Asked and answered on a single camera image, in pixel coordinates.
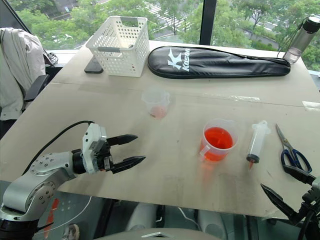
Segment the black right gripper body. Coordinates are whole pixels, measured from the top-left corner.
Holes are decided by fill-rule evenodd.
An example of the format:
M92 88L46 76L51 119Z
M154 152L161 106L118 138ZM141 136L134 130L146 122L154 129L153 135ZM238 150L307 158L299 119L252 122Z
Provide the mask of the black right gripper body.
M311 188L302 196L302 200L298 220L309 219L311 221L320 212L320 189Z

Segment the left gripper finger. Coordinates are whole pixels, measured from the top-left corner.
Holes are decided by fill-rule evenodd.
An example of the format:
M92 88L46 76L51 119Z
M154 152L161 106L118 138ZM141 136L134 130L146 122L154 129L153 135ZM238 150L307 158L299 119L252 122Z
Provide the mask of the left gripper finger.
M134 141L137 138L138 138L138 136L134 135L134 134L118 135L118 136L107 138L106 145L109 147L112 147L115 145L124 145L124 144L127 144L127 143Z
M146 158L146 156L143 156L143 155L142 156L132 156L132 157L126 158L121 162L113 164L112 167L110 168L110 170L113 174L126 171L126 170L138 165L139 163L141 163L145 158Z

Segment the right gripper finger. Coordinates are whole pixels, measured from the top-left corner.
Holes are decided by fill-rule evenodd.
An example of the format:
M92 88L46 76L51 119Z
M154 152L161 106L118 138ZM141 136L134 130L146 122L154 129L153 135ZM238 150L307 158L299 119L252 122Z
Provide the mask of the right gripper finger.
M305 172L304 170L301 170L298 167L295 166L291 166L291 165L285 165L283 166L283 170L285 173L291 175L293 178L295 178L296 180L304 183L304 184L308 184L308 185L312 185L313 181L316 179L315 176L309 174L308 172Z
M298 218L298 213L295 212L292 207L286 204L280 195L278 195L274 190L262 183L260 184L260 186L269 200L273 203L273 205L275 205L283 214L285 214L291 223L296 225L300 221L300 219Z

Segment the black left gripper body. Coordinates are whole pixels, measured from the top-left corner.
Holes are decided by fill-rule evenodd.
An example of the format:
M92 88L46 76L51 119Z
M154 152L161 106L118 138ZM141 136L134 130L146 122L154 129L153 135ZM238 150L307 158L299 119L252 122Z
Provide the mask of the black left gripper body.
M94 151L94 163L99 171L111 171L114 173L115 164L111 155L111 146L106 141L99 150Z

